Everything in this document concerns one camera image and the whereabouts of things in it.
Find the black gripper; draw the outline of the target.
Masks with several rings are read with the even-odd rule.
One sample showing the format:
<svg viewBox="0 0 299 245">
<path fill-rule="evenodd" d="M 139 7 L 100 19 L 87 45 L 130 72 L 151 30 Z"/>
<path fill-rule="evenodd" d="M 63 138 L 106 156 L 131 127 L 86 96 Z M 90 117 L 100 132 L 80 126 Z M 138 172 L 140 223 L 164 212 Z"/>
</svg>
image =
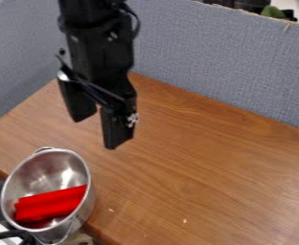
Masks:
<svg viewBox="0 0 299 245">
<path fill-rule="evenodd" d="M 132 19 L 74 23 L 60 18 L 59 28 L 69 49 L 69 56 L 57 56 L 57 82 L 69 115 L 79 123 L 96 114 L 96 103 L 103 106 L 104 147 L 115 149 L 135 136 L 139 121 L 128 79 L 135 64 Z"/>
</svg>

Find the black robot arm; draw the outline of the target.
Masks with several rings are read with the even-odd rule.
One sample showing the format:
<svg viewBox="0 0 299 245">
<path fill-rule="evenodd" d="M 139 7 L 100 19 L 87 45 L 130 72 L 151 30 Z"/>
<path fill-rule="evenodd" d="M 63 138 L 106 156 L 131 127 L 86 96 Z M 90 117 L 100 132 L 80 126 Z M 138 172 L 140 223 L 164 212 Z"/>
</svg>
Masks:
<svg viewBox="0 0 299 245">
<path fill-rule="evenodd" d="M 57 54 L 60 92 L 75 122 L 102 115 L 104 147 L 135 135 L 136 90 L 128 79 L 140 21 L 127 0 L 59 0 L 68 48 Z"/>
</svg>

